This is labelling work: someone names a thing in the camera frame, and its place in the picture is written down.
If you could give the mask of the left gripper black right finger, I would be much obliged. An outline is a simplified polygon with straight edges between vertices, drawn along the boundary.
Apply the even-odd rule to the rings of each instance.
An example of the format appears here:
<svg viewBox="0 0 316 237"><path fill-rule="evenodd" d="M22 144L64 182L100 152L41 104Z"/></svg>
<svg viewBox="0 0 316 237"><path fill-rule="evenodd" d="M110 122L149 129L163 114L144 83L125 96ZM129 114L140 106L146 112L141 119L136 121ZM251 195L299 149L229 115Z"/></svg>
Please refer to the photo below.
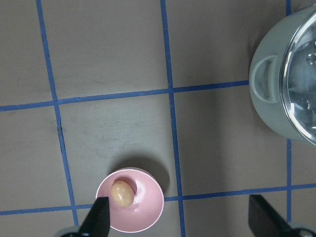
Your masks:
<svg viewBox="0 0 316 237"><path fill-rule="evenodd" d="M262 195L250 195L248 225L255 237L291 237L292 228Z"/></svg>

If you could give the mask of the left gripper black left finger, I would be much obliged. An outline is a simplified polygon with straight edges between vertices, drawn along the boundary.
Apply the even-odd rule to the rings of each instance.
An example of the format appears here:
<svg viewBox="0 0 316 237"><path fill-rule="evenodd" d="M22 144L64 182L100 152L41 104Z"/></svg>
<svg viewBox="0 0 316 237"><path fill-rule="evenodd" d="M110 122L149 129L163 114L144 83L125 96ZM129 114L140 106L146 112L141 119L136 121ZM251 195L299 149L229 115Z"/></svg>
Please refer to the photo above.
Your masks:
<svg viewBox="0 0 316 237"><path fill-rule="evenodd" d="M110 232L110 207L108 197L98 197L82 223L80 237L107 237Z"/></svg>

